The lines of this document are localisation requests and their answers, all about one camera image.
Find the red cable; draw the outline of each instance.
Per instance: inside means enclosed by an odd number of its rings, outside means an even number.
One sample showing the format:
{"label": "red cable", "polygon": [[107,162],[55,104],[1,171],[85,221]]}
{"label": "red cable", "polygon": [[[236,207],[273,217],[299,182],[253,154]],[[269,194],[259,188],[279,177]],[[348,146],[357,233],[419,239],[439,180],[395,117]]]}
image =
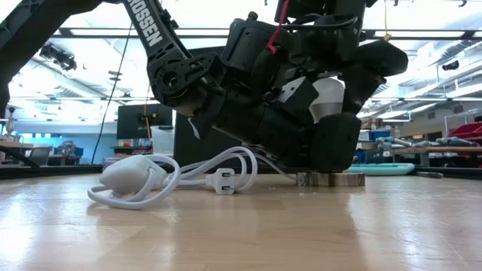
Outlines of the red cable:
{"label": "red cable", "polygon": [[281,11],[281,17],[279,18],[278,28],[273,33],[270,40],[268,41],[268,44],[266,45],[266,48],[270,50],[272,54],[276,53],[276,48],[273,46],[273,42],[278,38],[279,33],[281,32],[281,29],[282,29],[281,28],[282,24],[286,23],[286,19],[288,19],[288,15],[287,15],[288,3],[289,3],[289,0],[285,0],[285,2],[283,3],[283,9]]}

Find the computer monitor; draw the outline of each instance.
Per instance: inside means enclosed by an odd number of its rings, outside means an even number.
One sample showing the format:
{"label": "computer monitor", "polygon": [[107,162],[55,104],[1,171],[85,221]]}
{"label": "computer monitor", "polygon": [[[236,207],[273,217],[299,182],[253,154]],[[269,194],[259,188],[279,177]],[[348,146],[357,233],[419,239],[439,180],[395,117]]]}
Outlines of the computer monitor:
{"label": "computer monitor", "polygon": [[117,113],[117,139],[146,139],[149,126],[172,126],[172,109],[161,104],[119,106]]}

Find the screw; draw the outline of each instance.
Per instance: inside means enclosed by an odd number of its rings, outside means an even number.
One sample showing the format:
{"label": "screw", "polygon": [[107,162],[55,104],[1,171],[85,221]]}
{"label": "screw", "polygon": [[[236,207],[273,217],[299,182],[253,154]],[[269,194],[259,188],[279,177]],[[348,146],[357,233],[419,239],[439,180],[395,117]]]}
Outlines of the screw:
{"label": "screw", "polygon": [[257,20],[257,19],[258,19],[258,15],[256,14],[256,12],[250,11],[248,14],[247,20]]}

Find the light fixture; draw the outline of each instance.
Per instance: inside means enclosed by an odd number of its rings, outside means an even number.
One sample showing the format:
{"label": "light fixture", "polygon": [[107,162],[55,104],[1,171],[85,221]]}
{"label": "light fixture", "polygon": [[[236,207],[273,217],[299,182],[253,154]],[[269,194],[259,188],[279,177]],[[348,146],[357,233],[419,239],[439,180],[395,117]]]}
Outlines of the light fixture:
{"label": "light fixture", "polygon": [[409,102],[443,102],[447,101],[447,98],[405,98],[404,100]]}
{"label": "light fixture", "polygon": [[410,122],[410,120],[385,119],[383,122]]}
{"label": "light fixture", "polygon": [[464,96],[470,93],[474,93],[482,90],[482,84],[473,84],[467,87],[461,87],[458,90],[454,90],[447,94],[447,97],[454,98],[458,96]]}
{"label": "light fixture", "polygon": [[[73,35],[89,36],[128,36],[129,29],[70,29]],[[180,36],[219,36],[224,38],[229,35],[229,29],[177,29],[175,33]],[[138,36],[137,32],[131,31],[132,37]]]}
{"label": "light fixture", "polygon": [[420,111],[424,111],[424,110],[426,110],[427,108],[431,108],[431,107],[434,106],[434,105],[437,105],[437,103],[434,102],[434,103],[432,103],[432,104],[422,105],[422,106],[420,106],[420,107],[418,107],[418,108],[415,108],[415,109],[410,110],[410,113],[417,113],[417,112],[420,112]]}
{"label": "light fixture", "polygon": [[452,101],[456,101],[456,102],[482,102],[482,98],[462,97],[462,98],[453,98]]}
{"label": "light fixture", "polygon": [[381,114],[377,117],[385,119],[385,118],[397,117],[397,116],[400,116],[400,115],[405,114],[405,113],[407,113],[407,112],[406,111],[389,111],[389,112],[383,113],[383,114]]}
{"label": "light fixture", "polygon": [[369,98],[368,99],[369,101],[372,101],[372,102],[380,102],[380,101],[398,101],[399,98],[394,98],[394,97],[373,97],[373,98]]}
{"label": "light fixture", "polygon": [[[460,38],[463,31],[396,31],[390,30],[393,38]],[[375,37],[383,38],[385,31],[376,31]]]}
{"label": "light fixture", "polygon": [[101,97],[56,97],[55,99],[62,101],[99,101]]}
{"label": "light fixture", "polygon": [[[128,36],[129,29],[71,29],[73,35],[113,35],[113,36]],[[131,31],[130,36],[138,36],[136,31]]]}
{"label": "light fixture", "polygon": [[360,112],[356,115],[357,118],[363,118],[363,117],[370,117],[374,114],[378,113],[378,111],[372,111],[372,112]]}
{"label": "light fixture", "polygon": [[32,101],[44,101],[50,100],[49,97],[10,97],[11,101],[25,101],[25,100],[32,100]]}

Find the white power cord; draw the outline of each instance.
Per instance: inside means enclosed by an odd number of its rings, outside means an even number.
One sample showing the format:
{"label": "white power cord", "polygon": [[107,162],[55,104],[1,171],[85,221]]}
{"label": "white power cord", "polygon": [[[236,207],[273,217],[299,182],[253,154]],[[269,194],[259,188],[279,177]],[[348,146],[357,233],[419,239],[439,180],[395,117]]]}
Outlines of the white power cord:
{"label": "white power cord", "polygon": [[[247,179],[247,164],[244,157],[249,157],[252,172]],[[213,175],[207,175],[204,179],[195,179],[208,170],[225,160],[238,158],[241,162],[241,174],[237,181],[234,180],[232,169],[218,169]],[[218,194],[232,194],[247,191],[256,180],[258,163],[256,158],[272,166],[277,172],[285,177],[296,181],[274,165],[266,157],[253,154],[248,148],[234,147],[223,151],[211,160],[194,163],[179,168],[177,162],[163,155],[136,155],[124,158],[110,165],[99,181],[103,186],[92,187],[87,195],[92,200],[107,206],[120,209],[146,209],[160,205],[160,202],[168,197],[177,186],[204,186],[213,189]],[[167,163],[174,167],[174,173],[167,175],[166,171],[154,162]],[[162,189],[161,192],[151,198],[147,198],[152,190]],[[103,196],[99,192],[112,190],[110,196]],[[123,199],[123,194],[136,193],[134,196]]]}

